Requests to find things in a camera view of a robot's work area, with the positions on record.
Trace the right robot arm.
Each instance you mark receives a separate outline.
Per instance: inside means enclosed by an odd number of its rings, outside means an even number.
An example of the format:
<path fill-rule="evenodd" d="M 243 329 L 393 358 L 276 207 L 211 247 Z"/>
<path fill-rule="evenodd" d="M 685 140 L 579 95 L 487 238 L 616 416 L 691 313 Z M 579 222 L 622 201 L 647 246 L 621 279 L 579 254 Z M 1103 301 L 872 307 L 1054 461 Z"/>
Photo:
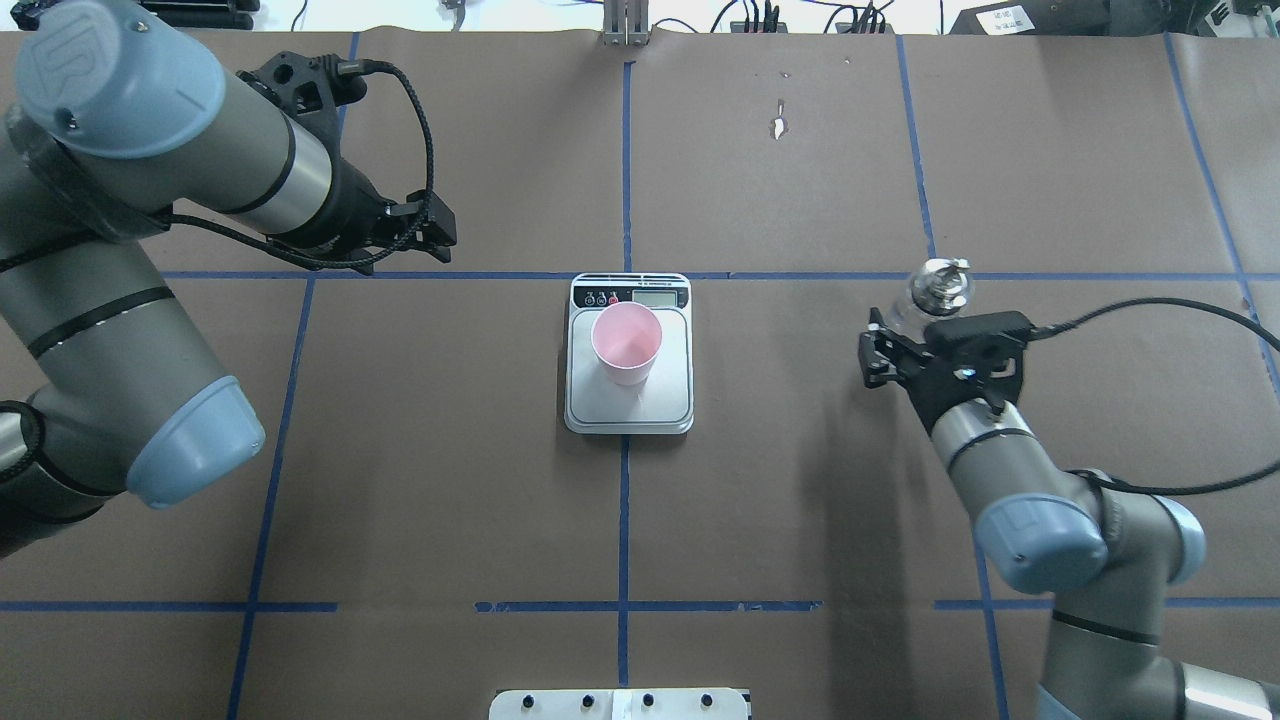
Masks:
<path fill-rule="evenodd" d="M 1051 594 L 1038 719 L 1275 719 L 1277 685 L 1166 657 L 1170 585 L 1207 553 L 1194 514 L 1117 489 L 1050 457 L 1015 398 L 1019 332 L 923 342 L 873 322 L 864 382 L 901 384 L 966 510 L 975 542 L 1012 589 Z"/>

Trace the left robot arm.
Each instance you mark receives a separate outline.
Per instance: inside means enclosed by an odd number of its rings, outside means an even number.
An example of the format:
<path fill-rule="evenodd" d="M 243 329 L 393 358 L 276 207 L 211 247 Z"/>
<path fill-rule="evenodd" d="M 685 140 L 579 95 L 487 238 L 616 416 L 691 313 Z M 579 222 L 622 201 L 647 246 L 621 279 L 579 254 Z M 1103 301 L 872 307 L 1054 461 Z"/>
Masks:
<path fill-rule="evenodd" d="M 425 186 L 380 193 L 340 152 L 339 110 L 398 79 Z M 46 377 L 3 404 L 3 556 L 132 493 L 184 502 L 265 430 L 142 247 L 204 228 L 308 272 L 451 260 L 422 104 L 389 61 L 279 53 L 230 73 L 133 1 L 60 1 L 15 58 L 3 114 L 3 319 Z"/>

